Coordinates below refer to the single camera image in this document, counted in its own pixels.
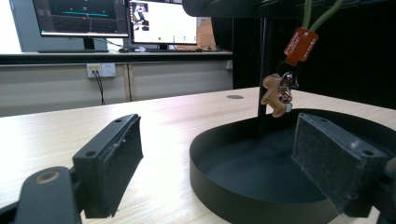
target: keychain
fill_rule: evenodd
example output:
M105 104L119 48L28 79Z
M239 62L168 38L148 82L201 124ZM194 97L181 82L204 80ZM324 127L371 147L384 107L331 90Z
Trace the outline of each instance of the keychain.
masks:
M342 0L336 0L334 5L308 29L311 20L312 0L305 0L303 26L296 29L286 46L284 50L286 59L279 61L275 74L265 77L262 81L267 92L262 97L261 104L269 105L274 109L272 113L274 118L279 118L291 111L291 90L297 89L299 86L297 79L300 73L299 62L306 61L318 41L315 31L340 8L342 2Z

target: wooden table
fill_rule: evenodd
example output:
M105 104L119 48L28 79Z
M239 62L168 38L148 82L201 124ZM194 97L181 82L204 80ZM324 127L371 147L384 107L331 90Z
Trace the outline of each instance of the wooden table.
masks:
M119 212L83 223L226 223L191 189L190 143L210 128L256 117L258 102L259 89L251 88L0 118L0 207L18 200L29 175L51 166L72 167L72 156L110 121L137 113L145 158ZM344 112L396 130L395 110L300 91L293 91L293 105ZM340 216L331 223L375 223L375 216L376 211L371 219Z

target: computer monitor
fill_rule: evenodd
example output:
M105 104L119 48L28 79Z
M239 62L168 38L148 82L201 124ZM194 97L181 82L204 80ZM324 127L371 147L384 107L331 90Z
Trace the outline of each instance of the computer monitor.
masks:
M125 0L33 0L42 37L82 37L94 49L93 38L127 38Z
M197 45L197 18L181 4L130 0L133 44Z

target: black cable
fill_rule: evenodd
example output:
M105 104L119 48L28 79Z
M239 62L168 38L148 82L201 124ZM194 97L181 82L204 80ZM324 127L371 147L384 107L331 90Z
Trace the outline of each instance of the black cable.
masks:
M100 91L100 94L101 94L101 96L102 96L102 105L105 105L105 98L103 97L102 79L100 78L100 74L99 74L98 71L92 71L92 72L93 72L93 74L95 75L95 77L96 77L96 82L98 83L98 86L99 86L99 91Z

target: green cable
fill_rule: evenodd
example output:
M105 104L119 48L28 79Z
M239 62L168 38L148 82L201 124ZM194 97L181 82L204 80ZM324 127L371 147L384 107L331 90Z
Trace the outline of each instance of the green cable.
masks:
M332 7L329 8L329 10L327 10L325 13L323 13L323 15L321 15L314 22L314 24L312 24L312 26L309 28L309 30L312 32L315 32L323 22L325 22L327 19L329 19L340 8L341 4L343 4L343 0L336 0L334 2L334 5L332 5Z
M304 8L304 20L303 20L303 28L308 29L312 32L315 32L323 22L329 19L343 4L343 0L336 0L334 5L332 5L329 10L327 10L323 15L321 15L314 24L308 29L309 21L311 20L311 12L312 12L312 0L305 0L305 8Z
M309 22L311 21L311 12L312 0L305 0L303 28L306 30L309 28Z

